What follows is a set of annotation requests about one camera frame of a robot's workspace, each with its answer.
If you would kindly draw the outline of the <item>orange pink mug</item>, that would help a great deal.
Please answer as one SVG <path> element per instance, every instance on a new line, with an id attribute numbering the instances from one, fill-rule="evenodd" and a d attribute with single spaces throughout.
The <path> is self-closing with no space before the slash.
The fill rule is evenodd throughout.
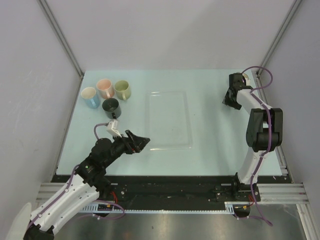
<path id="1" fill-rule="evenodd" d="M 107 78 L 99 80 L 96 84 L 96 88 L 98 89 L 100 96 L 103 99 L 110 99 L 113 98 L 115 95 L 113 84 Z"/>

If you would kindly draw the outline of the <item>dark grey mug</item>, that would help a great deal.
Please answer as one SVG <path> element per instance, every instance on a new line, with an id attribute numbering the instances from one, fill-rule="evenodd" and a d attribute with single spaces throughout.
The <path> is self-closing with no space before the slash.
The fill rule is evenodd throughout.
<path id="1" fill-rule="evenodd" d="M 122 114 L 119 101 L 115 98 L 105 99 L 102 103 L 102 109 L 109 119 L 118 119 Z"/>

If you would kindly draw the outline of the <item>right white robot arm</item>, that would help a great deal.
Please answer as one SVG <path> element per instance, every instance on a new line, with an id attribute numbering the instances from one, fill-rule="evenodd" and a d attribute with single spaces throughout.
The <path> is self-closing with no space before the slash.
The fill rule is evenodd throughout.
<path id="1" fill-rule="evenodd" d="M 240 170 L 236 173 L 238 182 L 230 188 L 231 196 L 242 201 L 249 194 L 246 185 L 258 181 L 258 173 L 263 161 L 279 147 L 283 141 L 283 110 L 265 103 L 250 85 L 242 73 L 232 73 L 228 77 L 228 89 L 223 104 L 249 114 L 245 140 L 248 151 Z"/>

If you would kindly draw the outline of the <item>blue mug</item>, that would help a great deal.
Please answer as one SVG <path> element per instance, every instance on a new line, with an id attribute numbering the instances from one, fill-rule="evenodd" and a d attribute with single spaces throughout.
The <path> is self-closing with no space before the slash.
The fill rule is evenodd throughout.
<path id="1" fill-rule="evenodd" d="M 100 99 L 94 87 L 84 88 L 81 91 L 80 96 L 89 108 L 97 109 L 100 106 Z"/>

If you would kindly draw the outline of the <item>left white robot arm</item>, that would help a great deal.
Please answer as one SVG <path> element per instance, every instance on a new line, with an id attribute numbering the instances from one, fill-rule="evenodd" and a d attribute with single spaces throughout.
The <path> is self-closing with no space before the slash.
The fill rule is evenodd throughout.
<path id="1" fill-rule="evenodd" d="M 123 154 L 140 153 L 150 142 L 148 137 L 137 136 L 130 130 L 125 133 L 112 140 L 100 138 L 95 142 L 63 187 L 31 213 L 23 239 L 52 240 L 81 209 L 110 196 L 111 182 L 105 176 L 107 167 Z"/>

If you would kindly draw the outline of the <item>green mug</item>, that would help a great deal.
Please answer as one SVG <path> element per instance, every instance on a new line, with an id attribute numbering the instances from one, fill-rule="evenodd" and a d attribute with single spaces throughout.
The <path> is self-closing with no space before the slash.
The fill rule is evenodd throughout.
<path id="1" fill-rule="evenodd" d="M 116 96 L 123 101 L 127 101 L 131 97 L 131 88 L 126 80 L 119 80 L 114 85 Z"/>

